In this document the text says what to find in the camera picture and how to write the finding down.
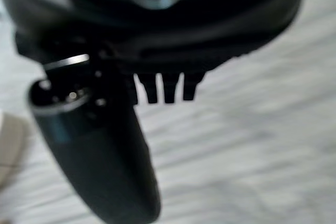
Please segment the beige object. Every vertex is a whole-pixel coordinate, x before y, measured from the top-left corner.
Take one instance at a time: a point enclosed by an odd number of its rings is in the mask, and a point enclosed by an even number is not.
[[[22,121],[15,116],[0,112],[0,187],[19,158],[23,136]]]

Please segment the comb teeth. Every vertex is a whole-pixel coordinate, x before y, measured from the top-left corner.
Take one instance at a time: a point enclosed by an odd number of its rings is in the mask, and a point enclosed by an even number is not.
[[[180,73],[162,73],[163,89],[164,89],[164,102],[166,104],[175,103],[176,87],[180,79]],[[156,86],[156,74],[138,74],[140,82],[143,84],[147,93],[149,104],[158,103],[158,89]],[[184,74],[184,87],[183,87],[183,100],[194,101],[197,86],[205,77],[205,73],[185,73]],[[125,82],[129,90],[130,99],[133,105],[137,105],[138,95],[134,81],[134,75],[125,75]]]
[[[147,93],[149,104],[158,102],[158,89],[156,87],[156,74],[138,74],[140,82],[143,84]]]
[[[205,73],[185,73],[183,100],[194,101],[197,85],[203,80]]]
[[[175,102],[175,93],[178,80],[180,79],[180,74],[174,73],[163,73],[163,89],[164,89],[164,102],[167,104],[172,104]]]

